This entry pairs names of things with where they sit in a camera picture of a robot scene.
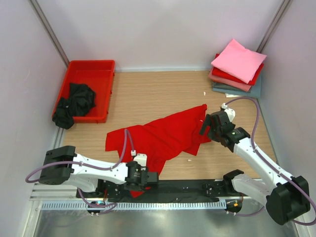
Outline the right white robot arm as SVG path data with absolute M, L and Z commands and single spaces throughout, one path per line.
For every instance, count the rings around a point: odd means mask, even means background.
M 233 124 L 234 117 L 232 109 L 207 114 L 200 130 L 201 135 L 206 134 L 241 157 L 261 178 L 256 181 L 241 171 L 234 171 L 230 180 L 232 188 L 263 205 L 279 225 L 309 212 L 311 200 L 307 180 L 302 176 L 294 177 L 278 166 L 247 131 Z

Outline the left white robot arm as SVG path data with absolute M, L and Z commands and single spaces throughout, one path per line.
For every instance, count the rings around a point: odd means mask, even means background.
M 132 161 L 120 164 L 95 160 L 75 153 L 74 146 L 63 146 L 46 152 L 39 183 L 45 185 L 67 184 L 91 193 L 98 182 L 124 185 L 130 191 L 143 191 L 158 185 L 158 173 L 150 172 L 147 155 L 131 151 Z

